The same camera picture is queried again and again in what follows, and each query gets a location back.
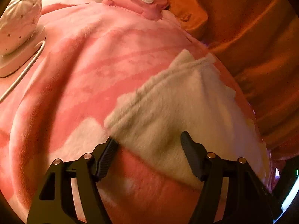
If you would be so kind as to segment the orange curtain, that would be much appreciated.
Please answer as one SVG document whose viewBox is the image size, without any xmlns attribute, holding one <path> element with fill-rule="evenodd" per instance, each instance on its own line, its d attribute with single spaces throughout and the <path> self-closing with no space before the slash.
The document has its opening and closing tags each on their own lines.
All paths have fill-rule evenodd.
<svg viewBox="0 0 299 224">
<path fill-rule="evenodd" d="M 298 16 L 288 0 L 169 0 L 228 69 L 274 160 L 298 155 Z"/>
</svg>

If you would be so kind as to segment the pink fleece blanket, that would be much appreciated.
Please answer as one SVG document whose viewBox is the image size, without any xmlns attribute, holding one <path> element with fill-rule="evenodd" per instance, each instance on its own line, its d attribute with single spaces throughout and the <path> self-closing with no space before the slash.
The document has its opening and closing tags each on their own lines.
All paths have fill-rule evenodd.
<svg viewBox="0 0 299 224">
<path fill-rule="evenodd" d="M 105 142 L 104 120 L 118 98 L 166 70 L 183 50 L 215 58 L 221 81 L 254 122 L 226 67 L 168 11 L 151 21 L 101 3 L 54 4 L 43 9 L 41 22 L 45 49 L 1 104 L 1 191 L 22 220 L 52 161 L 76 160 Z M 187 223 L 201 192 L 123 146 L 97 187 L 113 223 Z"/>
</svg>

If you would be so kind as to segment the pink hot water bag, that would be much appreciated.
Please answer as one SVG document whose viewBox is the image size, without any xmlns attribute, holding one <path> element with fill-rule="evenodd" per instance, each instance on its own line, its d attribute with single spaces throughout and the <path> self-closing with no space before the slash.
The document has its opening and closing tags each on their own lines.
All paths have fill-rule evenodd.
<svg viewBox="0 0 299 224">
<path fill-rule="evenodd" d="M 130 10 L 152 21 L 160 20 L 162 11 L 169 5 L 168 0 L 103 0 L 102 3 Z"/>
</svg>

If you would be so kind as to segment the white sweater with black hearts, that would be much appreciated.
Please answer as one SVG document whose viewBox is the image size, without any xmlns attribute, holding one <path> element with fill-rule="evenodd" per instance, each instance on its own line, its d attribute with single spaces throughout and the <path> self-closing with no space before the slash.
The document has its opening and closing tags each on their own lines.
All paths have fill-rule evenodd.
<svg viewBox="0 0 299 224">
<path fill-rule="evenodd" d="M 104 127 L 150 167 L 190 187 L 203 185 L 181 147 L 183 131 L 223 159 L 246 158 L 268 185 L 272 169 L 266 145 L 237 105 L 235 91 L 221 81 L 214 61 L 211 54 L 195 59 L 181 51 L 166 70 L 120 96 Z"/>
</svg>

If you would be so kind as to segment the white perforated lamp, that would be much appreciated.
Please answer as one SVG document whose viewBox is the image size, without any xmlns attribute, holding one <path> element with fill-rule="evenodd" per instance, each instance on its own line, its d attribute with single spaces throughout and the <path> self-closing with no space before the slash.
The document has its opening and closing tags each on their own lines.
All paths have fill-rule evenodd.
<svg viewBox="0 0 299 224">
<path fill-rule="evenodd" d="M 45 40 L 42 0 L 11 0 L 1 16 L 1 77 L 17 71 Z"/>
</svg>

